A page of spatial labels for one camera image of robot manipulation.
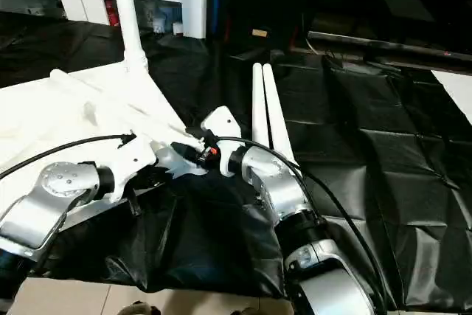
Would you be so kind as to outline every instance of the dark background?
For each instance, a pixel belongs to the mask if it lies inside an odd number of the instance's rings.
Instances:
[[[142,34],[150,74],[187,125],[227,105],[249,137],[251,65],[271,62],[297,161],[325,181],[377,255],[390,308],[471,311],[472,130],[430,72]],[[122,59],[119,29],[0,13],[0,86]],[[330,231],[361,248],[321,190]],[[67,230],[38,275],[282,297],[264,206],[239,178],[185,176]]]

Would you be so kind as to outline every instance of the wire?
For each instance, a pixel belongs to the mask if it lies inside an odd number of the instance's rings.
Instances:
[[[362,246],[362,249],[367,254],[367,257],[369,258],[369,262],[372,264],[372,267],[374,269],[375,277],[377,278],[378,282],[381,284],[381,289],[382,293],[380,296],[378,296],[379,300],[381,301],[383,313],[386,314],[387,309],[386,309],[386,285],[385,285],[385,280],[382,277],[382,272],[381,272],[381,267],[378,264],[377,259],[375,258],[374,254],[372,253],[372,250],[369,248],[369,245],[367,245],[367,242],[365,238],[362,236],[361,232],[359,232],[359,229],[357,226],[354,224],[353,219],[350,217],[349,214],[347,214],[346,210],[342,206],[341,202],[337,199],[337,197],[334,195],[333,191],[330,190],[330,188],[319,178],[314,176],[310,171],[304,169],[303,167],[300,167],[293,162],[288,162],[289,165],[292,167],[296,168],[297,170],[301,171],[304,175],[309,177],[313,182],[315,182],[317,185],[319,185],[324,192],[330,197],[331,201],[336,205],[336,208],[339,210],[339,212],[342,214],[343,218],[346,220],[346,222],[349,224],[349,227],[353,231],[354,235],[358,239],[359,243]]]
[[[72,148],[75,147],[76,145],[82,145],[86,143],[91,143],[91,142],[98,142],[100,140],[108,140],[108,139],[121,139],[123,143],[129,142],[129,140],[132,139],[132,137],[135,137],[134,134],[116,134],[116,135],[110,135],[110,136],[93,136],[92,138],[85,138],[81,140],[77,140],[75,142],[70,142],[64,145],[59,145],[56,148],[46,150],[43,153],[39,153],[36,156],[33,156],[23,162],[20,162],[19,164],[12,166],[10,169],[6,169],[3,173],[0,173],[0,180],[4,179],[11,173],[14,173],[17,170],[20,170],[21,168],[31,164],[32,162],[35,162],[39,159],[44,158],[45,156],[57,153],[58,151],[67,149],[67,148]]]
[[[318,212],[318,208],[316,208],[315,202],[313,200],[313,196],[311,195],[310,190],[308,189],[308,186],[305,183],[305,180],[303,179],[302,175],[300,174],[300,172],[296,168],[294,168],[292,166],[292,163],[290,161],[288,161],[287,158],[285,158],[281,153],[278,153],[275,150],[272,150],[272,149],[266,147],[265,145],[262,145],[258,142],[255,142],[254,140],[238,138],[236,136],[217,136],[216,140],[217,140],[217,142],[221,141],[221,140],[231,140],[233,142],[246,143],[248,145],[263,149],[263,150],[267,151],[268,153],[276,156],[280,161],[282,161],[285,165],[287,165],[287,167],[291,170],[292,173],[294,173],[295,179],[298,182],[298,184],[300,185],[300,187],[302,188],[303,193],[310,199],[310,203],[313,205],[313,209],[314,209],[315,213],[317,214],[317,216],[319,218],[321,218],[321,215]]]
[[[307,43],[308,47],[310,47],[310,49],[313,51],[315,55],[319,55],[319,52],[311,45],[310,41],[306,37],[305,37],[305,42]]]
[[[382,292],[381,294],[379,293],[377,287],[372,286],[372,290],[375,293],[375,296],[378,298],[378,301],[380,303],[380,308],[382,309],[382,314],[387,314],[387,309],[386,309],[386,285],[384,278],[382,277],[381,273],[381,267],[377,262],[377,259],[375,258],[374,254],[372,253],[372,250],[369,248],[369,245],[365,241],[364,237],[362,236],[361,232],[359,232],[359,229],[355,226],[353,219],[350,217],[349,214],[347,214],[346,210],[343,208],[341,202],[337,199],[337,197],[334,195],[333,191],[330,190],[330,188],[319,178],[314,176],[312,173],[307,171],[306,169],[298,166],[297,164],[294,164],[293,162],[290,162],[287,160],[282,154],[276,152],[275,150],[272,150],[265,145],[262,145],[258,142],[254,142],[250,139],[244,139],[244,138],[237,138],[233,136],[219,136],[217,137],[217,141],[221,140],[230,140],[234,142],[242,142],[246,143],[251,146],[258,147],[260,149],[263,149],[267,151],[268,153],[271,153],[272,155],[276,156],[278,159],[280,159],[284,164],[287,165],[287,167],[294,173],[296,180],[298,181],[300,187],[303,189],[303,192],[310,198],[310,202],[313,204],[313,196],[311,195],[305,181],[302,178],[302,175],[300,174],[303,173],[307,177],[309,177],[313,182],[315,182],[317,185],[319,185],[324,192],[330,197],[331,201],[335,204],[336,208],[338,208],[339,212],[342,214],[343,218],[346,220],[347,224],[353,231],[354,235],[358,239],[359,243],[362,246],[362,249],[367,254],[367,257],[369,258],[369,262],[372,264],[372,267],[374,269],[375,277],[378,279],[378,282],[381,284]],[[319,215],[319,211],[316,208],[316,205],[313,204],[313,208],[316,211],[316,214]]]

